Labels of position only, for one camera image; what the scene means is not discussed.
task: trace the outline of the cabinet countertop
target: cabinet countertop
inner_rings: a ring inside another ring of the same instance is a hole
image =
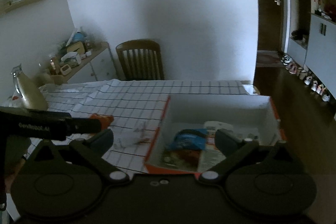
[[[86,57],[85,59],[82,59],[82,62],[80,63],[79,66],[76,66],[74,68],[71,68],[71,71],[69,74],[63,76],[63,75],[52,75],[52,78],[57,78],[57,77],[62,77],[63,78],[63,83],[68,82],[68,80],[74,76],[76,73],[78,73],[80,71],[81,68],[83,68],[85,65],[87,65],[88,63],[90,63],[92,61],[92,59],[94,59],[95,57],[97,57],[100,53],[102,53],[104,50],[106,50],[107,48],[109,48],[109,44],[107,42],[101,42],[101,47],[97,50],[93,50],[92,54],[88,57]]]

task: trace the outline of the chair backrest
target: chair backrest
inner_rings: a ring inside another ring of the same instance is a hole
[[[127,81],[164,80],[160,45],[148,39],[130,40],[116,46]]]

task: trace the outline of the white tablecloth with grid lines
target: white tablecloth with grid lines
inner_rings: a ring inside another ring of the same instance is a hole
[[[69,112],[72,117],[87,118],[93,113],[113,115],[109,126],[114,136],[127,134],[139,123],[145,122],[146,143],[126,148],[111,149],[103,159],[132,176],[147,173],[143,159],[148,152],[161,112],[169,94],[247,94],[240,81],[110,81],[91,82],[58,86],[53,92],[44,94],[49,102],[49,111]],[[76,138],[89,135],[73,134],[66,141],[54,144],[69,144]],[[31,138],[29,156],[41,139]]]

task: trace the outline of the white cardboard box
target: white cardboard box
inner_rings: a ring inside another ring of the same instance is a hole
[[[169,96],[156,136],[145,158],[149,173],[187,173],[162,167],[162,153],[182,129],[203,128],[206,121],[232,124],[243,138],[253,133],[260,145],[281,139],[278,117],[268,96],[172,94]]]

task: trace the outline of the rug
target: rug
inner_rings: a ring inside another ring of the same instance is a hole
[[[276,51],[258,51],[257,68],[283,67],[281,63],[282,56]]]

